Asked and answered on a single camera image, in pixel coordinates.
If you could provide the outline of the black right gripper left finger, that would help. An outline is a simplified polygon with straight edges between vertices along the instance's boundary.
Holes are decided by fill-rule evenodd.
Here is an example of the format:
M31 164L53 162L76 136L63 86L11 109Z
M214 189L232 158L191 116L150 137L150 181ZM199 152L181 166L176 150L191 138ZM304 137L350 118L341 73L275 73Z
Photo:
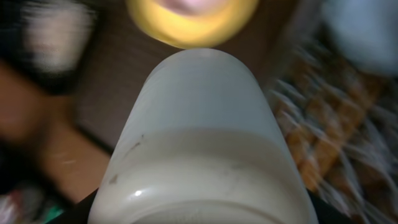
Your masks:
M97 194L97 189L73 208L63 212L58 217L49 221L48 224L87 224L91 206Z

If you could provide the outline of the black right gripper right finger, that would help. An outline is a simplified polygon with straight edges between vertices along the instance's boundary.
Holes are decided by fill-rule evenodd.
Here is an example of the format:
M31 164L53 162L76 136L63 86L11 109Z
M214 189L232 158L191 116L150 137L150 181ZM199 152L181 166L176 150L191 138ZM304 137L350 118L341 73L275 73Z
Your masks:
M340 213L337 209L327 204L313 192L307 190L314 206L319 224L351 224L351 219Z

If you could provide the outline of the white paper cup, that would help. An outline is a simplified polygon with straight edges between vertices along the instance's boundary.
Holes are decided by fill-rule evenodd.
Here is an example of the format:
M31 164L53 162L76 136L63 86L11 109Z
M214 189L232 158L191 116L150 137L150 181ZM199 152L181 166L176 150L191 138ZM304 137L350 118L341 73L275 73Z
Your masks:
M153 69L126 121L89 223L318 221L254 75L215 49Z

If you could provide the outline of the light blue bowl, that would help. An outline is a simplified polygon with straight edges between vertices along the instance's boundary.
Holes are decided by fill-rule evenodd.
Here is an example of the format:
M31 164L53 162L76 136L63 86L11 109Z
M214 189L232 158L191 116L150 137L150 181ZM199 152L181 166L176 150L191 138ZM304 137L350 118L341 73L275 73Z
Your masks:
M397 0L328 0L322 17L339 53L362 72L397 76Z

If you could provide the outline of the yellow plate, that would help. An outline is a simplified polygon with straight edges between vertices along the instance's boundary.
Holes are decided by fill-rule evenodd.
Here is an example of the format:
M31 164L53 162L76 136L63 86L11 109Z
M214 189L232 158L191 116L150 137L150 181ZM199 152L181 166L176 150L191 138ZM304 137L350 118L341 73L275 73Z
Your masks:
M226 42L249 22L258 5L258 0L230 0L215 13L183 16L155 1L126 1L131 19L143 33L180 49L214 47Z

